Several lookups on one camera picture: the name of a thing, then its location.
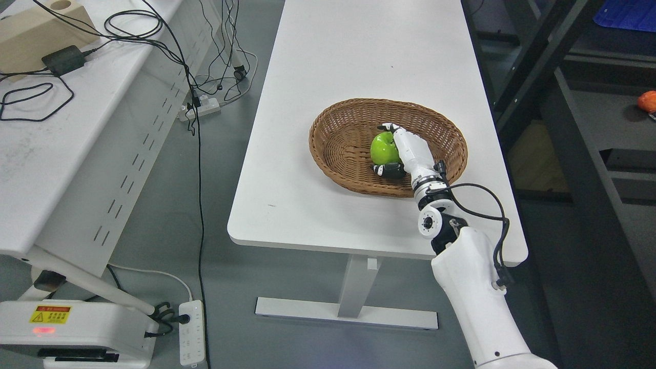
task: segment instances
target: wicker basket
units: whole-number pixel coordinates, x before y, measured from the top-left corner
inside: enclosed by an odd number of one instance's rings
[[[353,98],[324,110],[310,129],[310,151],[319,168],[348,190],[361,194],[412,197],[408,175],[384,179],[371,170],[369,147],[381,130],[392,122],[428,141],[433,158],[447,164],[452,183],[467,164],[467,145],[460,130],[440,113],[411,102]]]

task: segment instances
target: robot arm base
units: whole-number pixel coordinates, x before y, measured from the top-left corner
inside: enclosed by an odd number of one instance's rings
[[[476,369],[557,369],[550,361],[531,353],[512,355],[492,360],[477,366]]]

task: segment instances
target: orange object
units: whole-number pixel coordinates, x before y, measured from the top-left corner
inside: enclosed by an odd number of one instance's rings
[[[638,107],[647,113],[656,112],[656,91],[647,91],[638,97]]]

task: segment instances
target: power adapter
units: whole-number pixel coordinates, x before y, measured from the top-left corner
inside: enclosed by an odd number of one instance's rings
[[[85,56],[91,54],[93,51],[80,51],[75,45],[64,47],[57,50],[52,54],[48,54],[41,58],[45,66],[57,77],[60,77],[68,72],[72,72],[78,68],[82,68],[86,63]]]

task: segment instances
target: white table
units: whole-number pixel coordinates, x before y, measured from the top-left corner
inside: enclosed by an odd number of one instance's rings
[[[96,29],[127,9],[148,9],[139,0],[79,0]],[[180,41],[192,73],[211,44],[209,25],[198,1],[149,0]],[[20,0],[4,15],[35,6]],[[213,24],[209,3],[205,12]],[[153,20],[123,17],[115,23],[139,32]],[[173,50],[167,32],[155,38]],[[97,41],[98,46],[106,39]],[[74,284],[125,305],[151,309],[107,288],[100,276],[173,124],[188,86],[182,67],[148,45],[114,42],[88,57],[86,65],[63,76],[75,98],[48,120],[0,122],[0,253],[40,269],[59,272]],[[43,77],[3,82],[0,95],[35,85]],[[43,117],[68,93],[58,86],[47,95],[7,109],[6,117]]]
[[[527,257],[461,2],[287,0],[228,232],[237,244],[350,258],[339,303],[260,297],[256,313],[436,329],[433,312],[363,306],[382,257],[435,256],[417,230],[414,201],[350,192],[310,155],[316,116],[355,97],[415,102],[453,121],[469,154],[457,183],[479,183],[499,196],[510,218],[504,260],[517,265]],[[471,209],[499,214],[484,192],[454,193]],[[466,219],[496,242],[499,222]]]

